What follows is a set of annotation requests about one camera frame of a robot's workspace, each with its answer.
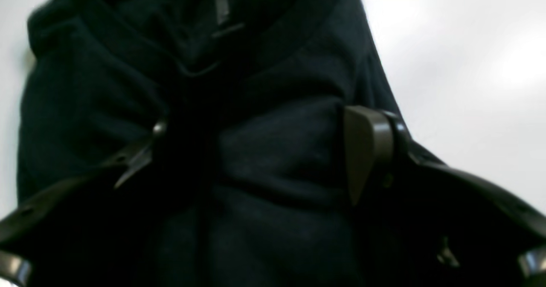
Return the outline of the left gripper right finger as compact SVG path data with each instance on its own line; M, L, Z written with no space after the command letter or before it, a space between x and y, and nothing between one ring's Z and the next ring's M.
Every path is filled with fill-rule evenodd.
M395 114L344 109L348 192L368 287L543 287L545 216L449 167Z

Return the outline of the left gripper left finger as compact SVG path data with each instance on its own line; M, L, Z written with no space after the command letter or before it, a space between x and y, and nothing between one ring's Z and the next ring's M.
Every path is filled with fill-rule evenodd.
M35 194L1 220L1 283L9 287L60 287L96 266L101 236L110 236L121 185L152 163L168 128L162 117L152 133L117 151L92 170Z

